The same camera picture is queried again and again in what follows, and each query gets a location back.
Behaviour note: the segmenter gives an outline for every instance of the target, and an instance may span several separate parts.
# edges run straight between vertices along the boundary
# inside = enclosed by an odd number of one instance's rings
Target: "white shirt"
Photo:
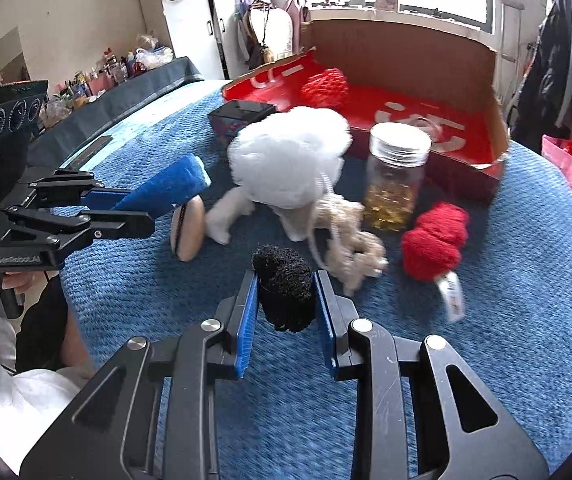
[[[16,376],[15,330],[0,316],[0,457],[16,474],[22,460],[79,392],[79,387],[50,370]]]

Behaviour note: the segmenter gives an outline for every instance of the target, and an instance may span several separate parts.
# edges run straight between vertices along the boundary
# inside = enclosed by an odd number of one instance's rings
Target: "window sill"
[[[443,20],[434,18],[426,14],[416,14],[407,10],[401,12],[392,12],[390,10],[378,10],[374,7],[312,7],[310,9],[310,17],[312,20],[379,20],[381,22],[409,23],[411,25],[419,25],[421,27],[434,28],[450,34],[470,38],[479,41],[491,48],[495,48],[495,39],[492,34],[488,34],[477,27],[472,27],[464,23],[454,22],[453,20]]]

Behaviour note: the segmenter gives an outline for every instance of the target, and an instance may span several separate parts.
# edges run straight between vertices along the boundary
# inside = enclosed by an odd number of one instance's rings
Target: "beige oval object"
[[[190,262],[201,249],[206,227],[206,210],[197,195],[175,209],[170,227],[170,247],[183,262]]]

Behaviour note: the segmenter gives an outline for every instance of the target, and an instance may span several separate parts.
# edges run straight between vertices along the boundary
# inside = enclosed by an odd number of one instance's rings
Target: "red cardboard box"
[[[427,177],[453,195],[490,203],[499,187],[508,134],[494,97],[495,53],[474,40],[406,23],[318,20],[305,23],[308,49],[264,65],[224,86],[227,100],[306,105],[301,87],[339,68],[350,93],[337,111],[351,124],[349,155],[367,158],[377,122],[422,116],[438,121]]]

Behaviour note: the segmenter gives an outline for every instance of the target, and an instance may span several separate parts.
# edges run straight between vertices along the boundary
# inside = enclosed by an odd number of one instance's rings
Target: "red yarn bundle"
[[[308,79],[301,98],[313,108],[339,108],[348,100],[348,82],[338,68],[329,68]]]
[[[458,266],[460,248],[468,239],[468,213],[439,202],[419,215],[415,228],[402,236],[403,270],[420,282],[431,282]]]

